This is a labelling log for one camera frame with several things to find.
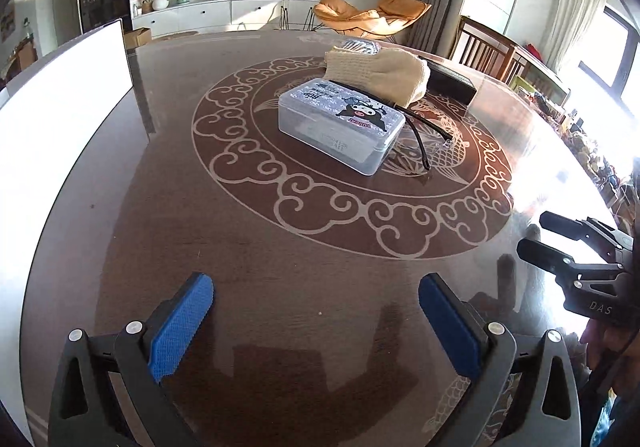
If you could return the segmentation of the white board panel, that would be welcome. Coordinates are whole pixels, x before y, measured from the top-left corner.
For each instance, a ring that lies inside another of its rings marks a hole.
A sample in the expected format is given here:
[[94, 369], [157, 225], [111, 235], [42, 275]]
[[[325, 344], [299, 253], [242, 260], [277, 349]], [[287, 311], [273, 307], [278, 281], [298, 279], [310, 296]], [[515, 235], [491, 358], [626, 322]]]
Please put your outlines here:
[[48, 441], [66, 333], [92, 330], [102, 268], [149, 137], [122, 26], [77, 37], [1, 95], [1, 402]]

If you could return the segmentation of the cardboard box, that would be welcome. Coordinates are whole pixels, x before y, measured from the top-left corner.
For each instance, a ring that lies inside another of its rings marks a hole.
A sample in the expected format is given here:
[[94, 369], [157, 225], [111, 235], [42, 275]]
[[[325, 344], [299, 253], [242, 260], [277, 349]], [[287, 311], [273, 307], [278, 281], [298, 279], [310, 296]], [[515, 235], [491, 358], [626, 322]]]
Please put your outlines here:
[[136, 49], [148, 44], [152, 40], [152, 31], [149, 28], [140, 28], [126, 32], [122, 38], [124, 39], [125, 48], [127, 50]]

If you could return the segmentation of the cream knitted cloth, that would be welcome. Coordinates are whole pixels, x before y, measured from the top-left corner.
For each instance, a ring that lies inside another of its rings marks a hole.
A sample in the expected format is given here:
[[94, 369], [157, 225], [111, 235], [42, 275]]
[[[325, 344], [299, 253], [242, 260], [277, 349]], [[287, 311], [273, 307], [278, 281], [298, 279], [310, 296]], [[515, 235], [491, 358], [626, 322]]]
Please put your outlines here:
[[409, 108], [421, 100], [431, 69], [409, 51], [382, 48], [376, 54], [334, 47], [326, 52], [324, 78], [363, 90], [397, 106]]

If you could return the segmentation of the white tv cabinet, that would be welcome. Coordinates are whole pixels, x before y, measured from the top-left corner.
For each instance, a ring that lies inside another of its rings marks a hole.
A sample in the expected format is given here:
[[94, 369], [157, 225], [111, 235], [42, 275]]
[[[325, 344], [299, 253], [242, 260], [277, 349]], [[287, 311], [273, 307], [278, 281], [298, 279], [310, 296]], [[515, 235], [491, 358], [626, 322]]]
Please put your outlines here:
[[208, 0], [168, 7], [132, 20], [134, 29], [149, 29], [153, 38], [197, 32], [312, 31], [318, 0]]

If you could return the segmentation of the wooden dining chair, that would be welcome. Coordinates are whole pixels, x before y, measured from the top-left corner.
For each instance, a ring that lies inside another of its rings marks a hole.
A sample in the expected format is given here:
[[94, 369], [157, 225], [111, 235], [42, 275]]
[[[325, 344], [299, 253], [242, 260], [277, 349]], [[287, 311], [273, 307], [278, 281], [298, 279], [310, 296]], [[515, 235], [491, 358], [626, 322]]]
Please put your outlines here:
[[506, 84], [530, 68], [521, 46], [465, 16], [460, 17], [448, 59]]

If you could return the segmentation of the clear plastic cartoon box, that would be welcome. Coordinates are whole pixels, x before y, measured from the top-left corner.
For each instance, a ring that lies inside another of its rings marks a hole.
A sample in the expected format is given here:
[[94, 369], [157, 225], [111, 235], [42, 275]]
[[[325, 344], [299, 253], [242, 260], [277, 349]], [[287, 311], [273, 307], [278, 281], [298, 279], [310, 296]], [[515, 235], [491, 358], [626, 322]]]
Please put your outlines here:
[[278, 118], [281, 133], [363, 176], [378, 171], [406, 123], [400, 111], [323, 78], [281, 94]]

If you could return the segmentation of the black rectangular box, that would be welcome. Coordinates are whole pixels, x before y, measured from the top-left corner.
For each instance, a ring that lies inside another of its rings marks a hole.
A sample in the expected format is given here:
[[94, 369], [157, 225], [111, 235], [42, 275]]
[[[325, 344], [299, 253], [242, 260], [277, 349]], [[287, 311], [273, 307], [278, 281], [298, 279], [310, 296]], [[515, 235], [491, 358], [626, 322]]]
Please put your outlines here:
[[434, 95], [441, 95], [456, 100], [462, 106], [469, 106], [477, 89], [464, 75], [450, 70], [440, 63], [421, 57], [430, 70], [426, 89]]

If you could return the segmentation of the orange lounge chair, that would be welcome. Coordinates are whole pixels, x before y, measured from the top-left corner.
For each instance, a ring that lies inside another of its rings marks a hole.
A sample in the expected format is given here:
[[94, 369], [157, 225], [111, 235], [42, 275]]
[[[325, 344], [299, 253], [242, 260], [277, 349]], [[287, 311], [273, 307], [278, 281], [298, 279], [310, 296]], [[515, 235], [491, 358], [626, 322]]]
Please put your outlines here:
[[420, 0], [378, 0], [375, 8], [359, 10], [346, 0], [320, 0], [317, 20], [338, 34], [386, 40], [415, 24], [432, 8]]

